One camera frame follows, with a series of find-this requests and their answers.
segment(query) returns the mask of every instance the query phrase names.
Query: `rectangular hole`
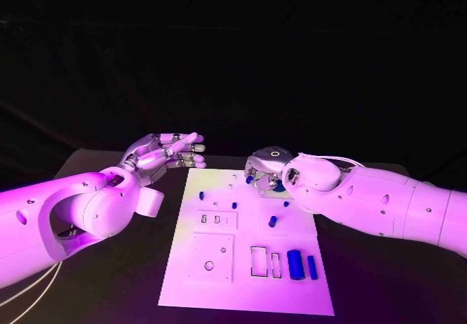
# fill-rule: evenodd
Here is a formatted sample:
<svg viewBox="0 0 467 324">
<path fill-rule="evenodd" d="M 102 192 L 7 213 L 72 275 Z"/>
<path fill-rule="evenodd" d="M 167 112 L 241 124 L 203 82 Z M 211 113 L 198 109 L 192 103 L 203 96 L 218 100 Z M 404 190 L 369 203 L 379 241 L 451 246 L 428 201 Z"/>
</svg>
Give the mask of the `rectangular hole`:
<svg viewBox="0 0 467 324">
<path fill-rule="evenodd" d="M 273 278 L 280 279 L 283 274 L 280 272 L 280 254 L 271 253 L 271 268 L 273 268 Z"/>
<path fill-rule="evenodd" d="M 261 246 L 251 247 L 251 275 L 254 277 L 268 276 L 268 254 Z"/>
</svg>

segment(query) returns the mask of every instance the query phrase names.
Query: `white cable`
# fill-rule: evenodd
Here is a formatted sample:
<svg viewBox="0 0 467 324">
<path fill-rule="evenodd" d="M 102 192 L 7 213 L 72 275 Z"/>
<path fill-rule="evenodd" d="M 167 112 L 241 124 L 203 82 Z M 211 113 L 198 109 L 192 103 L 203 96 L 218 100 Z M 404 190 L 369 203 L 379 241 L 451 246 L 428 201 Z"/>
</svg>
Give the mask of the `white cable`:
<svg viewBox="0 0 467 324">
<path fill-rule="evenodd" d="M 16 323 L 16 321 L 25 316 L 25 314 L 29 312 L 29 310 L 32 309 L 32 307 L 36 305 L 36 303 L 39 302 L 39 300 L 42 299 L 42 296 L 46 294 L 46 291 L 49 290 L 51 288 L 51 285 L 53 283 L 53 280 L 56 278 L 56 275 L 59 274 L 59 269 L 61 269 L 61 266 L 62 266 L 62 262 L 58 264 L 58 268 L 56 268 L 56 272 L 55 272 L 55 275 L 51 279 L 51 282 L 49 282 L 49 285 L 46 285 L 46 289 L 42 291 L 42 294 L 39 295 L 36 301 L 32 303 L 30 307 L 23 311 L 22 315 L 10 322 L 10 324 Z"/>
<path fill-rule="evenodd" d="M 43 276 L 35 281 L 35 283 L 32 284 L 32 285 L 29 285 L 29 287 L 26 287 L 13 297 L 10 297 L 4 302 L 2 302 L 2 304 L 0 304 L 0 307 L 3 306 L 3 305 L 6 305 L 16 297 L 20 297 L 39 283 L 40 283 L 40 281 L 43 280 L 43 278 L 49 275 L 49 273 L 52 272 L 52 270 L 56 268 L 56 266 L 58 266 L 59 264 L 56 263 L 52 267 L 51 267 L 51 269 L 49 269 L 49 271 L 43 274 Z"/>
<path fill-rule="evenodd" d="M 310 155 L 311 157 L 319 157 L 320 159 L 330 159 L 330 160 L 337 160 L 337 161 L 345 161 L 349 162 L 350 164 L 359 166 L 359 167 L 365 167 L 365 165 L 362 163 L 359 163 L 358 161 L 353 161 L 352 159 L 347 159 L 346 157 L 329 157 L 324 155 Z"/>
</svg>

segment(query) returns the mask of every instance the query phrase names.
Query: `table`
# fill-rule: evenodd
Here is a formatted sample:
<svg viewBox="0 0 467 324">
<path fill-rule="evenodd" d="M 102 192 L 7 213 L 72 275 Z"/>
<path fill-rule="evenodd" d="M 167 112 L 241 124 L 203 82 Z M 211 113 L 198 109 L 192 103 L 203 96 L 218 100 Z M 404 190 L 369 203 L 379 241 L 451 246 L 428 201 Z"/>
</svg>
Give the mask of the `table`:
<svg viewBox="0 0 467 324">
<path fill-rule="evenodd" d="M 78 150 L 56 177 L 100 171 L 123 153 Z M 242 169 L 247 158 L 206 156 L 208 166 Z M 366 163 L 408 175 L 399 165 Z M 371 236 L 316 216 L 335 317 L 157 306 L 187 169 L 151 186 L 166 194 L 159 216 L 134 215 L 124 231 L 62 265 L 55 283 L 17 323 L 466 323 L 467 261 L 421 242 Z M 38 276 L 0 290 L 0 300 Z M 39 296 L 48 279 L 2 307 L 9 323 Z"/>
</svg>

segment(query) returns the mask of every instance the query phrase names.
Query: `dark curtain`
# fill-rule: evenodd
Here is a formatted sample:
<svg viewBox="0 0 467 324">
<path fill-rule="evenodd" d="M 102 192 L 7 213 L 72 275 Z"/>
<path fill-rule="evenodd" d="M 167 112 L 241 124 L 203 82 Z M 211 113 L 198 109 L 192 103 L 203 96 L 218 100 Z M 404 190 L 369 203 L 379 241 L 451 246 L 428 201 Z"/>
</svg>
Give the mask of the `dark curtain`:
<svg viewBox="0 0 467 324">
<path fill-rule="evenodd" d="M 211 155 L 275 144 L 467 190 L 464 5 L 216 3 L 2 4 L 0 188 L 198 131 Z"/>
</svg>

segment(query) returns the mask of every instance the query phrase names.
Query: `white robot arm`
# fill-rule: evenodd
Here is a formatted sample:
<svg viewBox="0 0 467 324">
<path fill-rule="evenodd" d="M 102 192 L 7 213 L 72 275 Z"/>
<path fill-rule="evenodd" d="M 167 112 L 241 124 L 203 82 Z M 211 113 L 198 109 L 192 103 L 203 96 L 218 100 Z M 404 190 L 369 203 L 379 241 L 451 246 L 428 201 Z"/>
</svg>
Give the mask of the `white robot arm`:
<svg viewBox="0 0 467 324">
<path fill-rule="evenodd" d="M 350 162 L 349 169 L 329 159 Z M 247 183 L 286 189 L 298 206 L 356 230 L 434 244 L 467 256 L 467 194 L 437 188 L 350 159 L 291 153 L 280 147 L 247 160 Z"/>
<path fill-rule="evenodd" d="M 0 288 L 114 236 L 133 213 L 156 217 L 163 193 L 146 186 L 172 167 L 205 167 L 198 133 L 150 134 L 117 167 L 0 193 Z M 58 235 L 51 211 L 75 228 Z"/>
</svg>

